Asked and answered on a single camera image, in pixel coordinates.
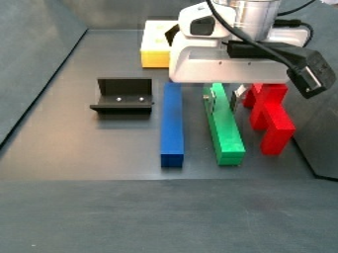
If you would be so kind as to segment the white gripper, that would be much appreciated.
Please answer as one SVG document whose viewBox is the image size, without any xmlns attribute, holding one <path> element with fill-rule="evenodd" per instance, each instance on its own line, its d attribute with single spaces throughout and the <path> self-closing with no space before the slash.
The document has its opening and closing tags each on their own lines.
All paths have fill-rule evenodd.
<svg viewBox="0 0 338 253">
<path fill-rule="evenodd" d="M 178 32 L 170 46 L 168 77 L 182 83 L 283 83 L 286 66 L 269 59 L 231 58 L 230 41 L 239 39 L 215 19 L 246 33 L 255 42 L 285 42 L 302 46 L 307 30 L 274 26 L 281 4 L 278 2 L 202 2 L 180 10 Z M 230 109 L 237 111 L 247 86 L 233 91 Z M 203 88 L 206 110 L 214 113 L 217 95 L 211 87 Z"/>
</svg>

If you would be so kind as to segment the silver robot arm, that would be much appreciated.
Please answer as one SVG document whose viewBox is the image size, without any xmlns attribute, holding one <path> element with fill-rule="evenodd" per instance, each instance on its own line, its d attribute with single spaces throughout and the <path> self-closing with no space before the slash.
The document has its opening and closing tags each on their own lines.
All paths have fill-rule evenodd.
<svg viewBox="0 0 338 253">
<path fill-rule="evenodd" d="M 207 0 L 182 9 L 170 45 L 170 79 L 178 83 L 239 84 L 231 108 L 238 106 L 250 84 L 283 84 L 287 76 L 282 63 L 265 56 L 230 54 L 230 46 L 241 40 L 233 30 L 255 42 L 303 46 L 306 30 L 274 27 L 281 1 Z"/>
</svg>

